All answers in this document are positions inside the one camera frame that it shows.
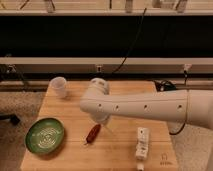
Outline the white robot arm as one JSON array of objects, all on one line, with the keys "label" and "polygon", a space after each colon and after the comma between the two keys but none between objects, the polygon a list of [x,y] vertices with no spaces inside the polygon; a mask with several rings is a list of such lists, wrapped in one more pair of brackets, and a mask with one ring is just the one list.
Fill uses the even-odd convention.
[{"label": "white robot arm", "polygon": [[80,109],[97,123],[111,115],[159,121],[185,122],[213,130],[212,90],[173,90],[110,95],[109,84],[94,78],[81,97]]}]

